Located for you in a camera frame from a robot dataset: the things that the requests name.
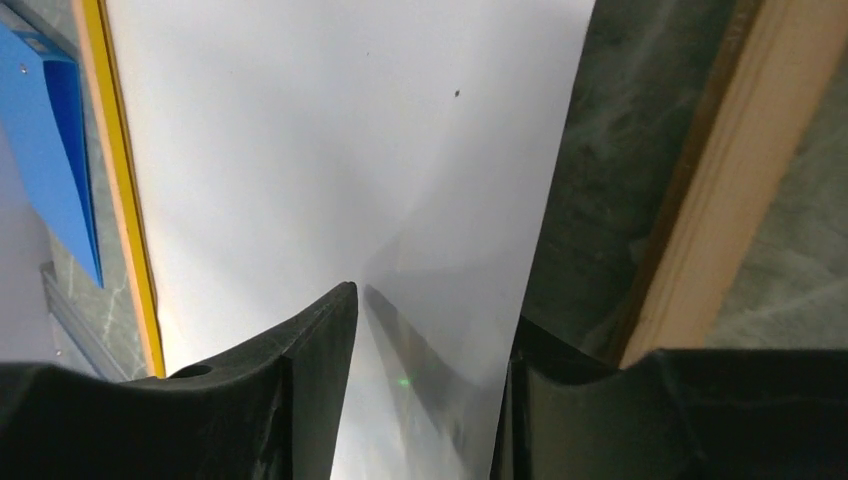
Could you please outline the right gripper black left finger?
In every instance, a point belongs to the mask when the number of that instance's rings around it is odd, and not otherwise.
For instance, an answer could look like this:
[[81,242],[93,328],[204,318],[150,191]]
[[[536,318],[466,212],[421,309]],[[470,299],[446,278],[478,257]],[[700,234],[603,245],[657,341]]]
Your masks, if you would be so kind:
[[170,377],[124,383],[1,367],[5,479],[326,479],[357,329],[343,282]]

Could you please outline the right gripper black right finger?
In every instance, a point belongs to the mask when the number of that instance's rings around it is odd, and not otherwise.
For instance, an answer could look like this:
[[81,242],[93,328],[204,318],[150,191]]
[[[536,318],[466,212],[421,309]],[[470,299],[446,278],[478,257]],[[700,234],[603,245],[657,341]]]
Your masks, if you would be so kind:
[[494,479],[843,479],[843,350],[656,350],[617,369],[521,319]]

